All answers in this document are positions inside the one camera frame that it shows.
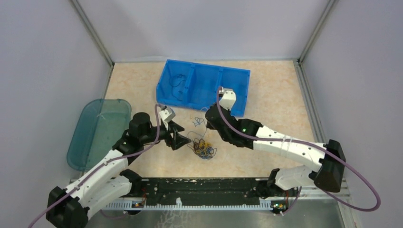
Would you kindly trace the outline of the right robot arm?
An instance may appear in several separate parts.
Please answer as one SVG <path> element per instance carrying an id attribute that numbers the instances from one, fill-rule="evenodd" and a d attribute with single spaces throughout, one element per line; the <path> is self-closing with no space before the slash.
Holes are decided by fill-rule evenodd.
<path id="1" fill-rule="evenodd" d="M 307 142 L 278 133 L 251 119 L 236 119 L 220 106 L 205 113 L 207 127 L 216 130 L 225 142 L 236 147 L 270 152 L 291 159 L 300 166 L 273 169 L 267 181 L 268 191 L 281 195 L 294 187 L 315 185 L 321 190 L 338 193 L 344 175 L 345 156 L 340 142 Z"/>

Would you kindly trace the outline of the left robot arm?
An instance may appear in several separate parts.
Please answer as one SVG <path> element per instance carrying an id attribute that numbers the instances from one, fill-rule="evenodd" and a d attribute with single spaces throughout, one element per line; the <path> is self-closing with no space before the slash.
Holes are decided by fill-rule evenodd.
<path id="1" fill-rule="evenodd" d="M 97 165 L 65 188 L 50 192 L 46 220 L 57 228 L 84 228 L 109 203 L 142 193 L 142 177 L 128 166 L 158 142 L 164 141 L 172 150 L 191 142 L 180 134 L 184 128 L 173 121 L 174 116 L 163 109 L 153 126 L 149 114 L 134 114 L 129 128 Z"/>

